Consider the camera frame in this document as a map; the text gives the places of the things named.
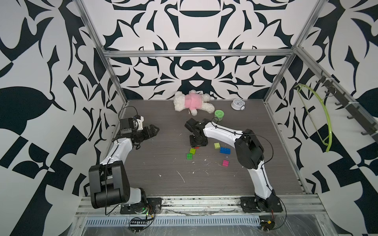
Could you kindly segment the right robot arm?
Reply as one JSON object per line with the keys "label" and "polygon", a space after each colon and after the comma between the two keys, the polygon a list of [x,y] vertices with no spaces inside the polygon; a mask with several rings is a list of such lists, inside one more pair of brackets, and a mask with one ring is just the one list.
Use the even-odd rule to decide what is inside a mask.
{"label": "right robot arm", "polygon": [[202,121],[189,119],[185,123],[185,128],[192,133],[190,135],[191,147],[206,146],[208,138],[233,147],[239,163],[248,170],[253,181],[256,201],[266,206],[273,202],[275,191],[266,175],[264,148],[252,130],[234,130],[208,119]]}

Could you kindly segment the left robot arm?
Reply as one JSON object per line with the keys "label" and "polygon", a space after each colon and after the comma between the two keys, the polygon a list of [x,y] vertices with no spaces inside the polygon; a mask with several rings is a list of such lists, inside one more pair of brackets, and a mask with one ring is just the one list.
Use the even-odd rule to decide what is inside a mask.
{"label": "left robot arm", "polygon": [[102,208],[118,204],[131,205],[135,212],[143,212],[148,205],[145,191],[130,186],[124,162],[129,153],[140,144],[157,136],[155,125],[126,133],[118,131],[112,140],[113,147],[107,157],[89,169],[89,184],[92,207]]}

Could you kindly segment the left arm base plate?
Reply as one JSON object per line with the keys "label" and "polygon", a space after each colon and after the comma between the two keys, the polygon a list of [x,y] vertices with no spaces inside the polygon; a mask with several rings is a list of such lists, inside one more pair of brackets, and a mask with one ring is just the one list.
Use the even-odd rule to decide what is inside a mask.
{"label": "left arm base plate", "polygon": [[121,205],[120,214],[155,214],[159,213],[162,206],[162,198],[146,198],[137,204]]}

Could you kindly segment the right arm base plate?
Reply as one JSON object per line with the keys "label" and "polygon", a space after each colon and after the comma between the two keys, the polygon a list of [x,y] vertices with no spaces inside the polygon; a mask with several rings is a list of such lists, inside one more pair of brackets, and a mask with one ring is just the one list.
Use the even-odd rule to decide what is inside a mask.
{"label": "right arm base plate", "polygon": [[240,197],[240,206],[245,213],[254,212],[283,212],[280,199],[271,194],[267,199],[257,195],[254,197]]}

